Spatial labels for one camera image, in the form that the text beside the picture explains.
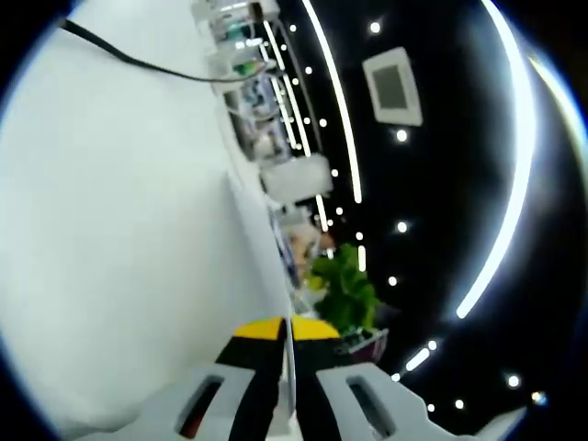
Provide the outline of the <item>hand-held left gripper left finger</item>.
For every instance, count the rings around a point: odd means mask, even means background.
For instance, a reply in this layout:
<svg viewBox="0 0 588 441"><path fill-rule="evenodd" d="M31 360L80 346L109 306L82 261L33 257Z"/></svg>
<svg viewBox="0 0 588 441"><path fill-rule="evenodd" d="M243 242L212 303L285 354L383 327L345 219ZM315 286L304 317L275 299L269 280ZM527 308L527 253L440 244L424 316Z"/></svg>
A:
<svg viewBox="0 0 588 441"><path fill-rule="evenodd" d="M264 440L279 395L286 321L237 328L216 360L149 398L129 440Z"/></svg>

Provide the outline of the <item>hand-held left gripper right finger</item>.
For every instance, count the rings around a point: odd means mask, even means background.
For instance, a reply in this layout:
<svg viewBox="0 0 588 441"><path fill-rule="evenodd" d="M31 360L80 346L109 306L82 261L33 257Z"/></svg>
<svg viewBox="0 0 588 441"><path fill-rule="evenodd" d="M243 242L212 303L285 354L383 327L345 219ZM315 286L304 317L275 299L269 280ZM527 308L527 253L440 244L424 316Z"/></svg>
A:
<svg viewBox="0 0 588 441"><path fill-rule="evenodd" d="M424 400L372 363L336 352L327 322L290 318L296 398L304 440L458 440L427 413Z"/></svg>

